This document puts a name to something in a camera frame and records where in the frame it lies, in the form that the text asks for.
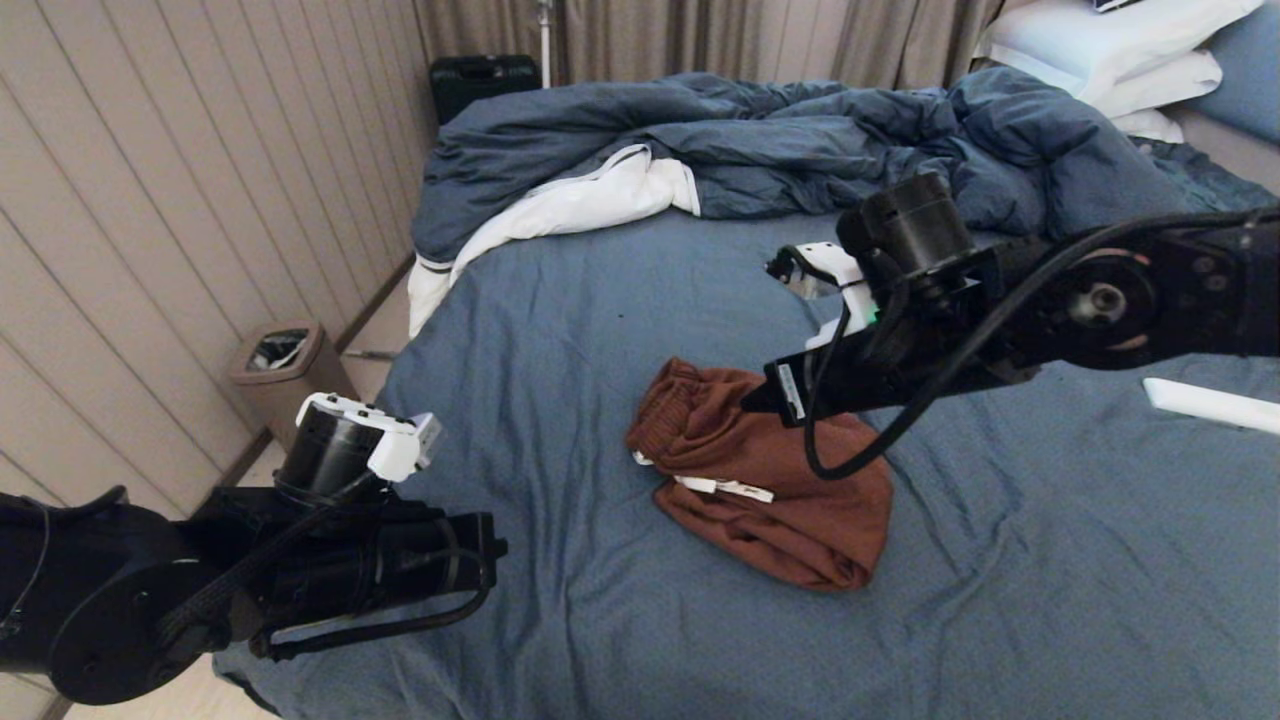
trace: blue pillow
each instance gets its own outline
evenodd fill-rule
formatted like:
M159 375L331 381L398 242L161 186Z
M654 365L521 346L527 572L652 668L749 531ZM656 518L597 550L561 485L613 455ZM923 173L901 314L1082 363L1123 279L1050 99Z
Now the blue pillow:
M1208 42L1222 85L1188 106L1280 145L1280 3L1271 0Z

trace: white object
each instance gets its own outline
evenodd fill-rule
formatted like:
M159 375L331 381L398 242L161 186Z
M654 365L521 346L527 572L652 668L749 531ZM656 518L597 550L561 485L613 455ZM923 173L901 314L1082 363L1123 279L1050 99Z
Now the white object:
M1193 50L1117 83L1092 105L1108 118L1208 95L1222 85L1222 67L1208 50Z
M364 402L346 397L314 392L302 402L294 424L301 427L302 419L311 407L319 407L344 420L383 430L378 446L369 455L365 465L379 478L399 483L431 462L431 446L440 437L444 427L435 415L426 413L413 420L401 420Z
M782 386L782 395L787 398L787 405L791 406L791 415L795 416L796 421L804 420L804 400L800 398L800 388L796 387L796 378L791 374L788 363L778 363L778 384Z
M1280 436L1280 405L1204 387L1146 378L1152 407Z
M849 307L849 325L845 328L845 337L863 331L876 319L876 301L872 300L872 288L863 282L863 269L858 266L858 260L845 252L835 242L810 242L797 245L795 250L818 272L831 275L833 284L840 288L840 296ZM813 350L831 342L836 336L836 325L840 319L831 320L818 329L818 334L809 338L804 348Z
M480 225L452 264L417 259L408 278L410 337L439 307L462 270L495 247L512 240L621 225L673 206L695 217L701 213L694 173L680 160L654 159L645 145L618 150L589 174L538 186Z
M645 457L639 450L634 451L631 457L634 457L640 465L653 465L653 460ZM773 502L772 492L760 487L740 483L737 480L717 480L714 478L695 478L690 475L673 475L672 479L694 492L714 495L718 491L750 497L751 500L756 500L759 502Z
M1142 0L1098 14L1082 0L1039 0L992 23L977 56L1094 102L1120 82L1189 53L1262 1Z
M1160 110L1138 110L1119 118L1111 118L1111 124L1125 135L1181 143L1183 128Z

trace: floor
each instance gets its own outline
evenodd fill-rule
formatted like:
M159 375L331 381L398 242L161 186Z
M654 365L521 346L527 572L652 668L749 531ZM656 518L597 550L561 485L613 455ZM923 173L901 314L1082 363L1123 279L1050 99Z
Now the floor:
M407 275L351 342L347 351L398 352L408 340ZM390 363L343 357L343 366L362 400L372 401L387 379ZM241 480L242 486L271 484L271 473L284 460L284 450L271 442ZM73 706L67 720L268 720L274 715L261 710L237 687L214 676L210 656L168 685L131 702L106 707Z

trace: white pillow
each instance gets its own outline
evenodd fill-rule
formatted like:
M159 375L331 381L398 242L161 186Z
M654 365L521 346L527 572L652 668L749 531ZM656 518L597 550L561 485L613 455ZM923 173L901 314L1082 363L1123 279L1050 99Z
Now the white pillow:
M1181 126L1165 117L1160 110L1138 110L1137 113L1111 118L1111 122L1116 126L1116 129L1134 137L1174 143L1184 142Z
M1189 53L1262 1L1143 0L1098 14L1080 0L1039 0L992 23L977 56L1093 102L1120 81Z
M1208 50L1185 55L1116 83L1091 105L1108 118L1128 115L1147 108L1161 108L1179 100L1208 95L1222 85L1222 67Z

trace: black suitcase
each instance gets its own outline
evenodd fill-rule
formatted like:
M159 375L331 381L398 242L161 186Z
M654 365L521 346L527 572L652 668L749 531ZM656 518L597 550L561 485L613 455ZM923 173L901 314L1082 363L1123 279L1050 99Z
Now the black suitcase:
M541 86L529 55L470 55L431 63L431 99L442 126L475 100Z

